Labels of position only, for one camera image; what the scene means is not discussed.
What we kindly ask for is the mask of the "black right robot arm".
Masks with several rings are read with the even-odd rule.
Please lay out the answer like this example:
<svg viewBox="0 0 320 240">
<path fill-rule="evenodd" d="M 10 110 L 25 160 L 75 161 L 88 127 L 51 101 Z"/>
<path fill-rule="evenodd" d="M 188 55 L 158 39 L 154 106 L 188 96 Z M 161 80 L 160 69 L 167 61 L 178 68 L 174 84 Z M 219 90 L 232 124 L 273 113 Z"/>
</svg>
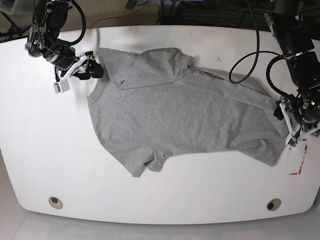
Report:
<svg viewBox="0 0 320 240">
<path fill-rule="evenodd" d="M 62 40 L 59 38 L 61 28 L 68 18 L 68 11 L 75 7 L 81 17 L 81 33 L 74 41 Z M 63 77 L 75 76 L 80 80 L 90 78 L 99 79 L 104 75 L 104 70 L 96 62 L 92 51 L 86 52 L 84 62 L 77 66 L 71 73 L 68 71 L 81 61 L 76 56 L 74 46 L 80 43 L 86 33 L 86 17 L 74 0 L 41 0 L 33 3 L 34 12 L 32 25 L 29 28 L 25 49 L 33 58 L 43 57 L 47 62 L 54 65 L 56 82 Z"/>
</svg>

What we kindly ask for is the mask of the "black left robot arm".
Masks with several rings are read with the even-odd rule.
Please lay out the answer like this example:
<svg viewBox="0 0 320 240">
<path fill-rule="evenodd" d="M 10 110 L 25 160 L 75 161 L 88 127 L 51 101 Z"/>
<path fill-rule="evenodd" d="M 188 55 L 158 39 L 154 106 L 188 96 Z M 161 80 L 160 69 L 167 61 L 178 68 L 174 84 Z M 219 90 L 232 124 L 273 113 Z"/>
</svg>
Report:
<svg viewBox="0 0 320 240">
<path fill-rule="evenodd" d="M 303 23 L 304 3 L 303 0 L 277 0 L 274 8 L 264 15 L 282 51 L 266 69 L 269 86 L 282 97 L 274 116 L 285 120 L 289 130 L 285 143 L 293 147 L 307 136 L 320 135 L 320 62 Z M 271 68 L 280 60 L 286 61 L 297 87 L 296 96 L 279 90 L 271 81 Z"/>
</svg>

